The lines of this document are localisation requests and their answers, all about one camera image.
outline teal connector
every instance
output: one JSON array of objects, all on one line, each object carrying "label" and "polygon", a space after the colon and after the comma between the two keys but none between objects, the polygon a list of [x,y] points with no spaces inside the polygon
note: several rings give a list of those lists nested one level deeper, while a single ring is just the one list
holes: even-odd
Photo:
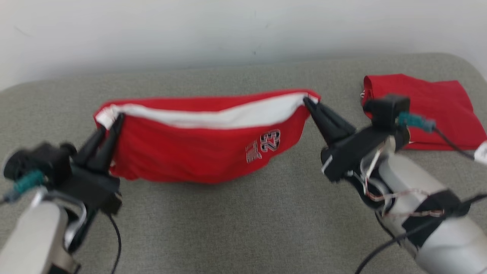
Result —
[{"label": "teal connector", "polygon": [[399,125],[417,127],[428,133],[433,132],[436,127],[436,122],[434,120],[427,120],[420,115],[415,115],[408,112],[401,112],[397,118],[397,122]]},{"label": "teal connector", "polygon": [[44,174],[40,170],[34,170],[24,175],[15,182],[14,188],[3,196],[6,202],[13,203],[17,201],[22,194],[28,190],[40,186],[44,183]]}]

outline white wall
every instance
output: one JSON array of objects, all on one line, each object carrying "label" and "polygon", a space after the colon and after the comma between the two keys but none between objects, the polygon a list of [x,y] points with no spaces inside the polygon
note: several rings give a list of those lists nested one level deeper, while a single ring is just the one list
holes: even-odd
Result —
[{"label": "white wall", "polygon": [[487,0],[0,0],[0,89],[85,72],[449,52],[487,76]]}]

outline gray tablecloth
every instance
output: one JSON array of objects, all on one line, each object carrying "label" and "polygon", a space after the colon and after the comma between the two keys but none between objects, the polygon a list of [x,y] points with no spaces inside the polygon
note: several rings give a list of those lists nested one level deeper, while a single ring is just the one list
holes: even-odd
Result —
[{"label": "gray tablecloth", "polygon": [[[47,140],[79,146],[94,129],[93,112],[112,98],[241,95],[310,88],[356,126],[369,123],[359,105],[362,79],[404,73],[457,79],[487,125],[487,84],[467,62],[444,54],[338,59],[274,65],[64,78],[21,84],[0,93],[0,155]],[[270,164],[217,186],[122,182],[119,274],[353,273],[389,239],[346,182],[319,169],[323,140],[308,120],[300,142]],[[403,152],[460,197],[487,189],[487,170],[454,152]],[[2,182],[0,192],[11,187]],[[0,208],[0,244],[28,204]],[[486,205],[472,218],[487,229]],[[113,227],[99,215],[76,258],[82,274],[109,273],[117,250]],[[394,246],[364,273],[422,273]]]}]

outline red cloth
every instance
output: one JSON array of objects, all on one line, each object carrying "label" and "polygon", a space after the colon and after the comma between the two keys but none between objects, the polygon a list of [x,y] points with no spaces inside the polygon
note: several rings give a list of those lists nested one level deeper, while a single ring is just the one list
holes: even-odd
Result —
[{"label": "red cloth", "polygon": [[129,180],[216,184],[258,170],[296,144],[309,116],[311,90],[234,97],[109,101],[94,114],[109,128],[126,115],[114,165]]},{"label": "red cloth", "polygon": [[[462,149],[474,150],[487,140],[470,99],[458,81],[428,82],[404,74],[366,76],[364,91],[362,104],[388,93],[408,96],[411,98],[411,113],[436,120],[436,127]],[[410,128],[410,131],[408,149],[452,149],[438,134],[429,134],[418,128]]]}]

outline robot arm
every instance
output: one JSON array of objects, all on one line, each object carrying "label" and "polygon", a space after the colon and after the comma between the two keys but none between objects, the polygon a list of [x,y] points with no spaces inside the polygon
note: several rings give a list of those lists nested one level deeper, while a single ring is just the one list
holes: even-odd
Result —
[{"label": "robot arm", "polygon": [[[414,162],[395,152],[409,142],[408,128],[398,123],[409,112],[409,99],[389,95],[369,101],[372,126],[355,128],[322,104],[305,99],[328,147],[321,151],[322,172],[332,182],[350,182],[375,211],[393,238],[376,249],[357,269],[390,244],[399,243],[430,274],[487,274],[487,237],[467,215],[471,203],[460,199]],[[434,123],[421,122],[432,131]]]},{"label": "robot arm", "polygon": [[105,128],[98,129],[78,153],[69,144],[57,148],[43,143],[8,159],[4,176],[17,183],[5,202],[15,202],[29,188],[40,189],[0,252],[0,274],[78,272],[80,264],[72,254],[94,217],[101,211],[114,224],[111,215],[121,207],[120,180],[108,170],[123,120],[124,115],[119,115],[108,137]]}]

